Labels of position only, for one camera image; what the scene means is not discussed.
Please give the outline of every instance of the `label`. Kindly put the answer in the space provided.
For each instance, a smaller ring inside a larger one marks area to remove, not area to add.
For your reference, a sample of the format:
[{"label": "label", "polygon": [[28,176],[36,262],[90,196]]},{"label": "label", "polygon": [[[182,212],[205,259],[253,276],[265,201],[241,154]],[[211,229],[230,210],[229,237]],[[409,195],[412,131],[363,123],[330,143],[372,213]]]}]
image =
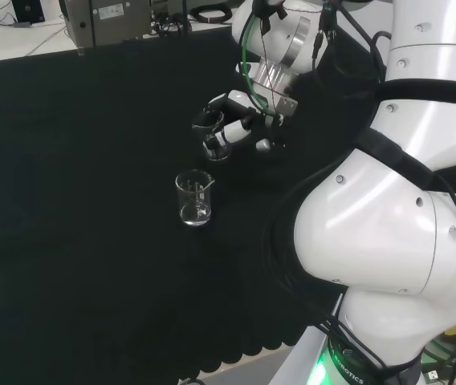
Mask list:
[{"label": "label", "polygon": [[99,8],[100,20],[104,18],[115,18],[116,16],[123,16],[123,4],[115,4],[114,6],[106,6],[104,8]]},{"label": "label", "polygon": [[328,340],[328,351],[337,371],[339,371],[346,382],[352,385],[371,385],[373,383],[362,368],[352,365],[349,360],[344,360],[340,346],[334,346],[331,339]]}]

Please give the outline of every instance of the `white floor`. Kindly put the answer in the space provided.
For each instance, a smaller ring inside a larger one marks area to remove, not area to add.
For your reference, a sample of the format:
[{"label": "white floor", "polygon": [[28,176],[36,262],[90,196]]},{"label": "white floor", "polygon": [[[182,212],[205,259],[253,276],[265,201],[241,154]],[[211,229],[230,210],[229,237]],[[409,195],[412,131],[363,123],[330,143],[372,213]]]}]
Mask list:
[{"label": "white floor", "polygon": [[[9,0],[0,0],[0,8],[8,4]],[[37,23],[26,28],[13,28],[11,26],[0,26],[0,60],[12,59],[26,56],[34,50],[45,39],[51,37],[41,47],[31,55],[41,55],[50,52],[69,51],[75,49],[75,44],[64,34],[65,23],[60,18],[58,0],[41,0],[43,13],[46,21]],[[13,22],[10,12],[15,16],[14,8],[11,4],[0,10],[0,20],[2,23],[10,24]],[[209,16],[217,16],[215,12],[207,13]],[[192,22],[193,30],[205,30],[220,27],[214,24],[202,24]]]}]

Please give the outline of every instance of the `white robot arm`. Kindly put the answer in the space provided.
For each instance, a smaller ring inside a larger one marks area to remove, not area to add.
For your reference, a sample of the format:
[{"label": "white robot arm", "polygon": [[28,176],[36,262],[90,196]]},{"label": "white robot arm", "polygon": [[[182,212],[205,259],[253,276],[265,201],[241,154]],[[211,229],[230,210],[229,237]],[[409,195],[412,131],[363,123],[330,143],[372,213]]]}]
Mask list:
[{"label": "white robot arm", "polygon": [[[320,6],[283,6],[287,17],[270,16],[263,36],[253,29],[247,49],[267,58],[260,67],[276,66],[294,79],[311,71]],[[248,0],[235,15],[236,41],[250,11]],[[394,0],[393,7],[374,1],[352,13],[370,35],[392,32],[388,53],[381,52],[385,91],[368,138],[396,146],[427,173],[455,166],[456,0]],[[368,48],[343,18],[339,25]],[[278,113],[287,95],[274,89],[285,88],[283,79],[264,76],[254,85],[266,100],[274,96]],[[425,191],[391,168],[387,154],[367,150],[355,149],[303,202],[295,249],[309,274],[349,286],[339,320],[387,367],[401,367],[456,325],[456,208],[448,194]]]}]

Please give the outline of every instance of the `green led light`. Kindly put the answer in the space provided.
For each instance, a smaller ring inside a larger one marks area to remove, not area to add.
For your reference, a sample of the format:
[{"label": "green led light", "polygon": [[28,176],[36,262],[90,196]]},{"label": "green led light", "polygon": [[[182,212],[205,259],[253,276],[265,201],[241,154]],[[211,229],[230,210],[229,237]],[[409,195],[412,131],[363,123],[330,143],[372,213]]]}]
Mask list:
[{"label": "green led light", "polygon": [[320,385],[326,376],[326,368],[322,361],[319,361],[310,372],[307,385]]}]

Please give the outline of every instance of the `green cable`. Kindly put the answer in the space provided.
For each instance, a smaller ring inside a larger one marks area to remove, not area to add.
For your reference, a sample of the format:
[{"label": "green cable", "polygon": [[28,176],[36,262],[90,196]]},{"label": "green cable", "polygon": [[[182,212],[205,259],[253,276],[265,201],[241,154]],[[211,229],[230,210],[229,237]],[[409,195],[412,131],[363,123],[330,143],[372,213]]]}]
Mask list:
[{"label": "green cable", "polygon": [[257,93],[253,89],[253,84],[251,83],[250,76],[247,72],[247,65],[246,65],[246,47],[247,47],[247,40],[250,37],[251,31],[253,30],[254,20],[256,19],[255,16],[251,16],[250,20],[250,27],[246,28],[246,33],[244,34],[244,39],[242,40],[242,68],[244,70],[244,75],[246,76],[247,86],[251,91],[251,94],[254,96],[254,99],[260,104],[260,107],[264,110],[264,112],[270,116],[274,116],[275,113],[267,109],[267,104],[260,99]]}]

